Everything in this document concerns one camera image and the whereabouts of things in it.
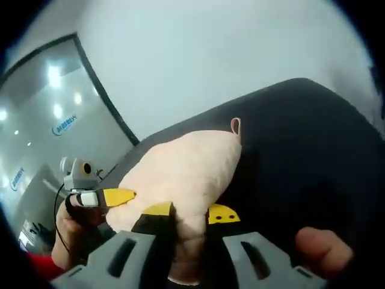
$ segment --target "red sleeve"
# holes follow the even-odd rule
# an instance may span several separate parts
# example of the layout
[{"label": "red sleeve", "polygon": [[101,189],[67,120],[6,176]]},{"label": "red sleeve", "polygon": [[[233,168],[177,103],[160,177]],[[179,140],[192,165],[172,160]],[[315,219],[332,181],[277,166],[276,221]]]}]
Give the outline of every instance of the red sleeve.
[{"label": "red sleeve", "polygon": [[45,280],[52,280],[64,273],[62,268],[55,265],[51,256],[38,256],[27,253],[37,273]]}]

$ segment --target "pink plush toy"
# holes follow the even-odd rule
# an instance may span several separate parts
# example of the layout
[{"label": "pink plush toy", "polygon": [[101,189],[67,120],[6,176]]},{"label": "pink plush toy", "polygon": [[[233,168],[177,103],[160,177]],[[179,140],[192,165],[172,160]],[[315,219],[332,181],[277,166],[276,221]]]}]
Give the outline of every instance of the pink plush toy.
[{"label": "pink plush toy", "polygon": [[178,242],[168,278],[178,284],[199,282],[205,214],[230,184],[241,156],[241,120],[234,118],[231,129],[194,131],[151,148],[119,185],[136,198],[106,216],[115,232],[130,231],[143,210],[172,201]]}]

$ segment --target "blue logo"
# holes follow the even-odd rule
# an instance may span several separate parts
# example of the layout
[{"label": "blue logo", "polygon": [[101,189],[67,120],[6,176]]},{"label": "blue logo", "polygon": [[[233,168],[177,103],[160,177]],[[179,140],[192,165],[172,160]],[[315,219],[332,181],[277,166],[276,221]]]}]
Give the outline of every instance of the blue logo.
[{"label": "blue logo", "polygon": [[23,172],[24,172],[24,169],[21,167],[20,170],[17,172],[16,176],[13,178],[13,180],[11,182],[11,189],[12,190],[17,191],[17,186],[20,183]]},{"label": "blue logo", "polygon": [[77,119],[76,115],[74,114],[73,116],[70,116],[68,119],[66,119],[65,121],[63,121],[60,125],[58,125],[57,127],[53,127],[52,128],[52,133],[54,135],[56,135],[57,137],[59,135],[62,135],[65,131],[67,131],[70,126],[73,125],[73,123],[75,122],[75,120]]}]

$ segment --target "black cable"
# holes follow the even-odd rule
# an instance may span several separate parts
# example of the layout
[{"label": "black cable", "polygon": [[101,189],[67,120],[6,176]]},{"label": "black cable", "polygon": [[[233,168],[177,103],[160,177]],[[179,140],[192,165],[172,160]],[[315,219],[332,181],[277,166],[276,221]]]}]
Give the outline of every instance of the black cable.
[{"label": "black cable", "polygon": [[63,187],[64,187],[64,183],[60,186],[58,192],[56,193],[56,198],[55,198],[55,203],[54,203],[54,223],[55,223],[56,233],[58,233],[58,236],[59,236],[61,242],[63,243],[64,247],[66,248],[66,250],[67,250],[67,252],[68,252],[68,254],[69,254],[69,253],[70,253],[70,250],[68,249],[66,242],[64,242],[64,240],[63,240],[63,238],[62,238],[62,236],[61,236],[61,234],[60,234],[60,232],[59,232],[58,225],[56,224],[56,213],[57,213],[57,212],[56,212],[56,204],[57,204],[57,202],[58,202],[58,196],[59,196],[59,193],[60,193],[60,191],[61,191],[61,189],[62,189]]}]

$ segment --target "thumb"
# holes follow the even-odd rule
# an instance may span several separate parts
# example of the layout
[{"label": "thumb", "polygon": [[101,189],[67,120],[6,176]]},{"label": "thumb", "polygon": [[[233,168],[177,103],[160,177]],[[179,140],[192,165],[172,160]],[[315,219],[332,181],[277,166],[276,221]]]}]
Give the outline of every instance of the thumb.
[{"label": "thumb", "polygon": [[329,230],[305,227],[295,237],[295,244],[310,268],[325,278],[342,271],[353,257],[351,248]]}]

